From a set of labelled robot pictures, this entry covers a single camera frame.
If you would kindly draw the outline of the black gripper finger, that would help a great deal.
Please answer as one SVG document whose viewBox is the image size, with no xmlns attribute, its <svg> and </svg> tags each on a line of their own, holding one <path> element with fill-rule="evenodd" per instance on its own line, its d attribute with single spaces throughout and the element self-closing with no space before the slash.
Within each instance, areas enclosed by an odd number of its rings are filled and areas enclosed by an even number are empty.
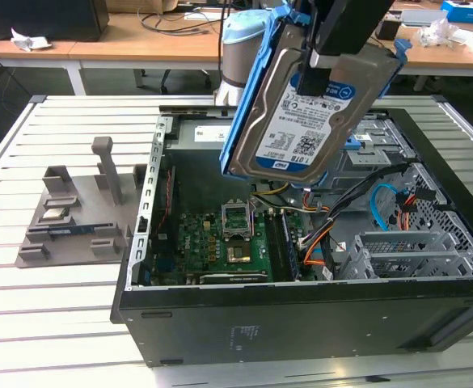
<svg viewBox="0 0 473 388">
<path fill-rule="evenodd" d="M 296 10 L 310 16 L 296 92 L 323 95 L 330 71 L 310 63 L 312 55 L 338 57 L 357 54 L 392 1 L 297 1 Z"/>
</svg>

